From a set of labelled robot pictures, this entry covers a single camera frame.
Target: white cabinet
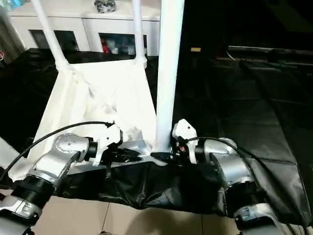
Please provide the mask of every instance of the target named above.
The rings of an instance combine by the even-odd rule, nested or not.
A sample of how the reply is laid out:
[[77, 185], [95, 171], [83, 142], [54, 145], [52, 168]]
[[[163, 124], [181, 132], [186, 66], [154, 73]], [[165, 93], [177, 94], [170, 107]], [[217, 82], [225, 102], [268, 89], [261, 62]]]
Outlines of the white cabinet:
[[[98, 13], [91, 0], [42, 0], [42, 3], [62, 49], [134, 53], [131, 0], [116, 0], [116, 11], [111, 13]], [[160, 0], [142, 0], [141, 10], [146, 54], [156, 56]], [[25, 49], [48, 48], [30, 2], [10, 12], [10, 16]]]

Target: figurine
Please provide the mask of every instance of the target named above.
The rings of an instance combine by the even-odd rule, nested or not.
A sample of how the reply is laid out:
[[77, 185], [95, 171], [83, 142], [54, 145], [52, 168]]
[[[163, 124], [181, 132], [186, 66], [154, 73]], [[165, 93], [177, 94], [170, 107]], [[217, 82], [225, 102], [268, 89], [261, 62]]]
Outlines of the figurine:
[[115, 11], [115, 0], [95, 0], [94, 5], [100, 13]]

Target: black tarp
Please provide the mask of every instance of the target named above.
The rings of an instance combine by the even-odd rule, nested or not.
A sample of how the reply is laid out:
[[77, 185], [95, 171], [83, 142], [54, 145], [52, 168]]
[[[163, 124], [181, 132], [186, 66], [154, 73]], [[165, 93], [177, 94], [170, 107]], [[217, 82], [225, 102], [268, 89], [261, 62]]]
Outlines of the black tarp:
[[[97, 52], [68, 52], [70, 63], [122, 59]], [[157, 58], [146, 69], [154, 104]], [[57, 72], [52, 55], [29, 50], [0, 71], [0, 136], [21, 151], [34, 137]], [[207, 61], [179, 67], [173, 123], [188, 120], [198, 136], [227, 137], [251, 151], [279, 179], [295, 203], [254, 160], [249, 163], [280, 220], [306, 225], [312, 221], [313, 69], [247, 61]], [[116, 202], [143, 209], [158, 207], [196, 213], [218, 213], [220, 184], [214, 168], [137, 164], [67, 176], [57, 194]]]

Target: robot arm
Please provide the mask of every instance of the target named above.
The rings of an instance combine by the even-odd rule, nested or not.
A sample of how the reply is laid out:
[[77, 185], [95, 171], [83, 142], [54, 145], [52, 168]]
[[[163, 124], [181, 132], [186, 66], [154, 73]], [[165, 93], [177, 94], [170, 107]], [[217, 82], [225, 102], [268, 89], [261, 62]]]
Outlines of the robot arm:
[[236, 143], [221, 138], [234, 146], [232, 148], [217, 140], [184, 142], [196, 136], [195, 129], [186, 120], [179, 121], [173, 130], [173, 137], [177, 140], [173, 155], [192, 164], [207, 162], [216, 167], [224, 189], [227, 215], [235, 218], [241, 235], [290, 234], [278, 221], [247, 164], [235, 150]]
[[19, 181], [11, 195], [0, 203], [0, 234], [31, 235], [42, 209], [62, 182], [74, 162], [95, 158], [98, 144], [91, 138], [72, 133], [60, 135]]

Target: white pole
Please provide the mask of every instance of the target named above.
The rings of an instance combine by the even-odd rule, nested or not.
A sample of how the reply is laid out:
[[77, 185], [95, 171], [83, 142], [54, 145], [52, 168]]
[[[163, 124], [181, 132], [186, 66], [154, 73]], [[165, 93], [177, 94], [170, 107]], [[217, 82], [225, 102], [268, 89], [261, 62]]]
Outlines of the white pole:
[[68, 70], [69, 63], [63, 55], [60, 44], [55, 36], [54, 31], [50, 26], [48, 17], [45, 14], [44, 8], [40, 0], [32, 0], [32, 3], [37, 12], [37, 16], [43, 26], [43, 31], [50, 46], [53, 57], [55, 59], [55, 65], [57, 70]]
[[147, 67], [147, 59], [145, 57], [145, 49], [143, 44], [142, 35], [142, 22], [141, 22], [141, 0], [133, 0], [134, 12], [134, 30], [135, 30], [135, 46], [136, 46], [136, 63], [143, 63]]
[[184, 0], [162, 0], [154, 152], [169, 152]]

